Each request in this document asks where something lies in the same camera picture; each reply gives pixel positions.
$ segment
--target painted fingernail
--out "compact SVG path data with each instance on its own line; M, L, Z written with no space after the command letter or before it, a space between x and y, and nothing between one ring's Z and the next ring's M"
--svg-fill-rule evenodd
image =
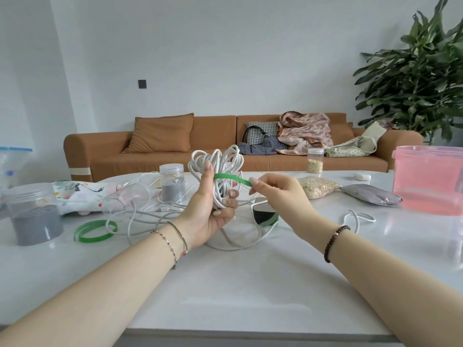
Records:
M252 184L252 186L255 186L255 185L257 185L259 183L259 180L257 178L254 178L254 177L250 177L249 182Z

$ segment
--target gray powder bag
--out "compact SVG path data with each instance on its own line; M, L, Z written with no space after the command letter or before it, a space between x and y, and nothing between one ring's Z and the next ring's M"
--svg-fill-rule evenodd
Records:
M395 206L403 201L402 197L392 192L368 184L347 185L339 190L359 200L380 206Z

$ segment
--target table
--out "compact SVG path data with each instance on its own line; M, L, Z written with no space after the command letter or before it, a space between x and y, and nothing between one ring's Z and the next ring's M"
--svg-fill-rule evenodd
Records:
M372 175L372 185L392 189L393 174L364 173ZM262 174L246 172L244 177ZM323 177L341 185L359 183L352 176L349 171L323 173ZM197 182L189 173L185 178L189 184ZM121 176L114 181L129 179ZM240 199L247 197L244 193ZM337 222L350 208L373 215L377 222L362 223L361 236L463 292L461 218L374 206L342 192L314 200L313 205ZM67 215L64 234L31 247L16 246L10 220L0 221L1 326L13 323L128 247L123 236L94 244L73 242L73 231L78 225L101 218L101 214ZM251 213L244 206L238 209L230 226L250 224ZM353 218L348 224L354 225ZM147 299L126 333L397 341L338 270L325 263L323 256L300 240L283 221L252 248L222 252L203 246L183 257L178 269L171 271Z

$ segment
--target brown pillow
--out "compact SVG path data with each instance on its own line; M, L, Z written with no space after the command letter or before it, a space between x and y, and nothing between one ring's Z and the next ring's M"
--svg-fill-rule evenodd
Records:
M124 153L189 152L194 114L160 118L135 117L135 129Z
M330 124L330 134L334 146L349 141L355 137L354 132L352 131L352 123Z

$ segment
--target green potted plant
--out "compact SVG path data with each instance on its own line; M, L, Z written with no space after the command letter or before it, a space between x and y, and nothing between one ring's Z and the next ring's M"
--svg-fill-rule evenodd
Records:
M355 83L369 83L356 99L364 100L357 110L372 106L372 117L359 125L380 119L390 120L396 128L419 132L432 144L437 130L442 138L452 139L454 122L463 116L463 19L444 32L442 11L448 0L439 0L429 20L417 11L408 35L401 37L406 49L382 49L361 53L367 66L354 76L367 72Z

